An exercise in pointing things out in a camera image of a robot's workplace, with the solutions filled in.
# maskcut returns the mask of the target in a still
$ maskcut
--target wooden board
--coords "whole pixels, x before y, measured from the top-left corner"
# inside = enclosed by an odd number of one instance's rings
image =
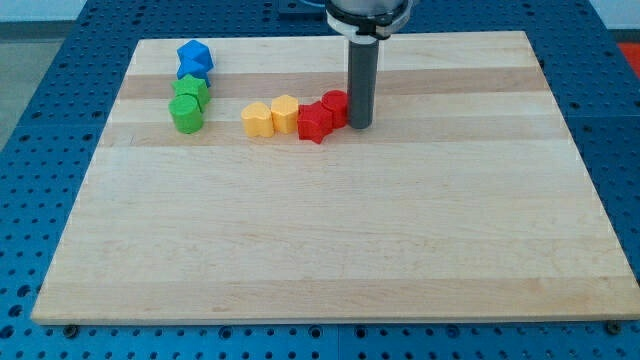
[[[203,39],[195,135],[167,104],[184,40],[143,40],[32,317],[42,324],[640,317],[640,290],[522,32],[384,42],[376,119],[322,145],[240,110],[345,87],[342,38]]]

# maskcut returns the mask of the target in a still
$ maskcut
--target blue pentagon block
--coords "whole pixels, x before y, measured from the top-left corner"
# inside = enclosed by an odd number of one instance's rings
[[[185,59],[196,61],[204,65],[206,71],[215,67],[209,48],[197,40],[191,40],[182,45],[178,49],[178,58],[180,58],[180,61],[184,61]]]
[[[178,76],[178,79],[182,79],[187,74],[191,74],[195,78],[204,80],[207,83],[207,87],[211,86],[209,77],[207,76],[207,69],[199,62],[190,59],[182,60],[182,62],[180,63],[180,67],[178,68],[178,73],[176,75]]]

